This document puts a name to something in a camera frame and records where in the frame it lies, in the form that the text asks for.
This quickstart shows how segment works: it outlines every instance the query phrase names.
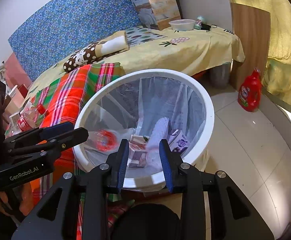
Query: pineapple print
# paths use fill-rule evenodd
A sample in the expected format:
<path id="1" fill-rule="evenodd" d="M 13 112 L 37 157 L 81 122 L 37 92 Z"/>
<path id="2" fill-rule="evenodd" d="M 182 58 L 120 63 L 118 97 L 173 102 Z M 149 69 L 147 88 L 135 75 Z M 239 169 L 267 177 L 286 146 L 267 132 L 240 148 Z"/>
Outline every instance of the pineapple print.
<path id="1" fill-rule="evenodd" d="M 185 41 L 188 41 L 190 38 L 189 37 L 180 37 L 180 38 L 175 38 L 170 41 L 163 41 L 162 44 L 159 45 L 164 45 L 164 47 L 167 47 L 169 45 L 177 45 L 177 43 L 182 43 Z"/>

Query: human hand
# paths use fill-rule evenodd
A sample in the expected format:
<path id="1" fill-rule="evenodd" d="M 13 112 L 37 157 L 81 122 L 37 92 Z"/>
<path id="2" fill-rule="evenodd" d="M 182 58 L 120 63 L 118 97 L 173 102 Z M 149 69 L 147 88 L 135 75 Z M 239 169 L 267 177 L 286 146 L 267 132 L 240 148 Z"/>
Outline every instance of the human hand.
<path id="1" fill-rule="evenodd" d="M 20 203 L 19 209 L 22 212 L 22 214 L 26 216 L 29 214 L 29 212 L 33 209 L 33 206 L 34 206 L 31 185 L 29 182 L 23 185 L 22 191 L 21 191 L 21 197 L 22 197 L 22 201 Z M 6 204 L 8 203 L 8 197 L 6 193 L 0 192 L 0 198 L 2 199 L 4 203 Z M 10 216 L 4 211 L 4 208 L 1 205 L 1 202 L 0 202 L 0 212 L 5 214 L 6 216 Z"/>

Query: small jar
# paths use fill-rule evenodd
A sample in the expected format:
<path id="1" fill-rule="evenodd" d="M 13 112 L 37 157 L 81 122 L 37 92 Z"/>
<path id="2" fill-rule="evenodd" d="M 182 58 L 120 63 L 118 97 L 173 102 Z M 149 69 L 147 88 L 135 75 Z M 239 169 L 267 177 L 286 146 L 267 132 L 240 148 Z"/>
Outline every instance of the small jar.
<path id="1" fill-rule="evenodd" d="M 196 20 L 196 22 L 195 22 L 195 25 L 194 25 L 194 28 L 196 29 L 196 30 L 201 30 L 201 24 L 202 23 L 205 23 L 206 22 L 206 20 L 205 20 L 205 18 L 203 17 L 203 16 L 198 16 L 197 17 L 197 20 Z"/>

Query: plaid cloth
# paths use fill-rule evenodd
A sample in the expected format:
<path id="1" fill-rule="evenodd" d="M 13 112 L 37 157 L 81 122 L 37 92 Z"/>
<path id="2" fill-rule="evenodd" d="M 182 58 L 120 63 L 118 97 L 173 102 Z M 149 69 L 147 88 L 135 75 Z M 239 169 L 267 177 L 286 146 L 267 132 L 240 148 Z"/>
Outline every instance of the plaid cloth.
<path id="1" fill-rule="evenodd" d="M 40 127 L 50 127 L 68 121 L 75 124 L 87 101 L 105 85 L 123 75 L 120 63 L 106 63 L 85 65 L 55 80 L 31 100 L 35 106 L 41 103 L 47 109 Z M 35 204 L 65 172 L 74 172 L 76 175 L 83 173 L 78 168 L 72 149 L 63 151 L 54 166 L 53 173 L 31 182 Z M 129 202 L 109 208 L 108 225 L 112 226 L 132 204 Z M 84 194 L 79 208 L 77 240 L 81 240 L 83 205 Z"/>

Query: wooden board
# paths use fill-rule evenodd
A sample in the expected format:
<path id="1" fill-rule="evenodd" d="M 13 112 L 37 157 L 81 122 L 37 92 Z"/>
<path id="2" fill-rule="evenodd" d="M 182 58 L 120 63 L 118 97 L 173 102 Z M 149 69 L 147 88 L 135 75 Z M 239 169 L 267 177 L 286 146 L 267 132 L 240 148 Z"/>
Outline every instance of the wooden board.
<path id="1" fill-rule="evenodd" d="M 234 33 L 240 38 L 244 63 L 233 61 L 230 84 L 239 90 L 244 79 L 258 68 L 263 76 L 268 58 L 271 20 L 270 13 L 251 6 L 231 3 Z"/>

